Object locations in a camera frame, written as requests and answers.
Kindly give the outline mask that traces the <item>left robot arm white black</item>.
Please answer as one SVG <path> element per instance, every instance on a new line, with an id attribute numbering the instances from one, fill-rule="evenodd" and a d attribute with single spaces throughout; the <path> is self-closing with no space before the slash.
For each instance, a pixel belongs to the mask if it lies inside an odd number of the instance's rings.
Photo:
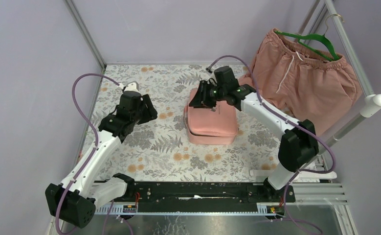
<path id="1" fill-rule="evenodd" d="M 89 224 L 97 208 L 115 198 L 129 201 L 134 197 L 133 180 L 121 175 L 94 187 L 93 183 L 111 154 L 118 149 L 136 125 L 155 120 L 157 111 L 150 96 L 125 91 L 115 110 L 102 119 L 96 140 L 72 172 L 60 184 L 50 184 L 45 196 L 50 214 L 78 228 Z"/>

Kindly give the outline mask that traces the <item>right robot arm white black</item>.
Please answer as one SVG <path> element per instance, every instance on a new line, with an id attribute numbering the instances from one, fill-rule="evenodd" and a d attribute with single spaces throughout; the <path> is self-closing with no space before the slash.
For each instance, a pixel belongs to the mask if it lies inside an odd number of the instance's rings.
<path id="1" fill-rule="evenodd" d="M 268 201 L 277 201 L 283 195 L 282 188 L 295 173 L 317 155 L 314 124 L 308 119 L 299 121 L 285 115 L 262 99 L 251 85 L 240 85 L 229 66 L 215 69 L 208 80 L 201 80 L 189 105 L 211 109 L 220 101 L 254 117 L 280 140 L 279 164 L 264 180 L 266 186 L 263 189 Z"/>

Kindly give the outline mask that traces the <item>pink medicine kit case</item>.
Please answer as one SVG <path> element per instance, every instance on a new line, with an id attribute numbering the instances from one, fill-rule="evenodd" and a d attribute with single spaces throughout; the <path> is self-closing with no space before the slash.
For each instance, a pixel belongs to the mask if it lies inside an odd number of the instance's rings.
<path id="1" fill-rule="evenodd" d="M 227 145 L 238 133 L 236 109 L 225 101 L 212 109 L 194 108 L 187 104 L 183 120 L 189 142 L 202 145 Z"/>

